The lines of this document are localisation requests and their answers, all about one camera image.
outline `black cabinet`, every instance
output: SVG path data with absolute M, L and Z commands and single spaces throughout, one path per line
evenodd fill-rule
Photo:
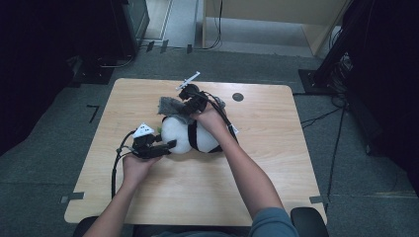
M 149 23 L 145 0 L 64 0 L 60 12 L 78 54 L 93 65 L 130 59 Z
M 345 84 L 357 119 L 368 128 L 366 137 L 407 172 L 419 195 L 418 11 L 417 1 L 373 1 L 350 32 L 354 67 Z
M 32 2 L 8 1 L 0 9 L 1 155 L 31 133 L 73 72 Z

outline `floor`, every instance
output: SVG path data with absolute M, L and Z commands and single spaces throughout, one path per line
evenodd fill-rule
M 209 47 L 217 37 L 218 19 L 203 18 L 203 0 L 148 0 L 150 25 L 143 43 L 194 48 Z M 203 21 L 207 21 L 207 40 L 203 46 Z M 250 52 L 313 57 L 300 24 L 221 19 L 219 51 Z M 317 57 L 324 58 L 329 43 Z

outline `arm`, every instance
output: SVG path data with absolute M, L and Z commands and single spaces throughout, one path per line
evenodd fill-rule
M 217 111 L 210 105 L 191 115 L 218 141 L 230 166 L 235 183 L 252 218 L 263 208 L 283 207 L 267 174 L 237 144 Z
M 126 214 L 136 189 L 147 176 L 151 166 L 160 158 L 143 161 L 132 154 L 128 154 L 124 158 L 123 184 L 111 203 L 109 203 L 84 236 L 102 237 L 121 235 Z

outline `stuffed toy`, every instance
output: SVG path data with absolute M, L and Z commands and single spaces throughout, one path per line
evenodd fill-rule
M 225 103 L 217 98 L 218 103 Z M 184 154 L 192 148 L 213 153 L 222 151 L 215 138 L 196 120 L 184 113 L 185 105 L 173 98 L 162 97 L 159 101 L 160 115 L 164 115 L 161 126 L 161 138 L 163 143 L 177 140 L 177 144 L 169 151 L 175 154 Z

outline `gray sleeve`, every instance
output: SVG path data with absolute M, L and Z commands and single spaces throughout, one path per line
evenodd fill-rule
M 269 207 L 259 211 L 253 219 L 249 236 L 298 236 L 284 209 Z

